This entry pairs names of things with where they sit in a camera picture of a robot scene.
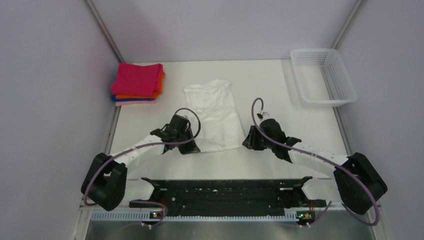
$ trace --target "white cloth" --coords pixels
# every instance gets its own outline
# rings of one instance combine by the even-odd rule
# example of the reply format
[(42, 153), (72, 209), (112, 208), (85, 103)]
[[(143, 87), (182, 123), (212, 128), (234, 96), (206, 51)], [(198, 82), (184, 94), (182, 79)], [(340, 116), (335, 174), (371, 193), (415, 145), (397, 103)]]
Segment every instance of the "white cloth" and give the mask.
[[(187, 107), (200, 118), (201, 130), (195, 139), (201, 152), (237, 149), (245, 140), (236, 103), (227, 80), (193, 84), (184, 88)], [(189, 117), (193, 134), (196, 118)]]

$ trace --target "stack of folded cloths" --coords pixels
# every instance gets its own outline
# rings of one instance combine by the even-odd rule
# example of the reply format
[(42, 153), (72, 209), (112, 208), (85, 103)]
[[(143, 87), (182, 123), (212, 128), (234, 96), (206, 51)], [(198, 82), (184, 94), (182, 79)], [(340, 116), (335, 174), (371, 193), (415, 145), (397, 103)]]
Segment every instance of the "stack of folded cloths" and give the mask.
[(110, 91), (116, 106), (154, 104), (163, 91), (164, 66), (120, 63)]

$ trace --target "pink folded cloth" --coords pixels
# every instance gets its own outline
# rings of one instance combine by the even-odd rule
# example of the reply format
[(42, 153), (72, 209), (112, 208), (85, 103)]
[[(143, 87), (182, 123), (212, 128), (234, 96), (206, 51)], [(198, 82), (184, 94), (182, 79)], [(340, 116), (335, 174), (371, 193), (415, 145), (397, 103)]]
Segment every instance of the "pink folded cloth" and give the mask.
[(153, 101), (117, 101), (115, 104), (117, 107), (124, 105), (132, 105), (132, 104), (155, 104), (158, 100), (155, 99)]
[(158, 82), (163, 72), (162, 64), (139, 66), (120, 63), (110, 91), (112, 95), (152, 96), (155, 90), (159, 90)]

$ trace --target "white table surface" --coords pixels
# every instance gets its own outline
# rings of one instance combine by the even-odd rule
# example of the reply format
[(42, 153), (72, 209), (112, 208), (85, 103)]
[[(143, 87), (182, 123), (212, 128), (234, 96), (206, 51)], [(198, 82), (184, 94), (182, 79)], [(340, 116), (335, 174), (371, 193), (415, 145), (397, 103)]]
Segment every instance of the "white table surface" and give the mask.
[[(252, 102), (256, 97), (261, 97), (265, 103), (264, 111), (269, 112), (279, 122), (287, 136), (302, 139), (304, 143), (335, 154), (346, 154), (333, 109), (303, 108), (300, 105), (290, 60), (192, 61), (162, 64), (166, 73), (163, 94), (156, 104), (121, 107), (111, 153), (133, 146), (152, 130), (169, 123), (178, 108), (186, 107), (184, 86), (225, 79), (232, 83), (231, 90), (245, 135), (253, 124)], [(193, 133), (197, 130), (196, 126), (197, 124), (194, 124), (192, 128)], [(189, 155), (181, 155), (175, 148), (150, 159), (130, 173), (128, 178), (216, 180), (300, 179), (304, 176), (325, 177), (307, 167), (278, 159), (271, 150), (253, 151), (241, 147), (224, 152)]]

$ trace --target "white plastic basket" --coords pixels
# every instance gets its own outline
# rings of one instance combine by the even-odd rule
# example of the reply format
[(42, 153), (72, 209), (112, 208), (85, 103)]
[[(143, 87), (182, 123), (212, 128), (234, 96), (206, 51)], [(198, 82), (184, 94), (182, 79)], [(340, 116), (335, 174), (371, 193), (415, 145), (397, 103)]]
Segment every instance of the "white plastic basket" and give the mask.
[(294, 82), (304, 107), (337, 107), (358, 95), (342, 56), (335, 49), (295, 49), (291, 53)]

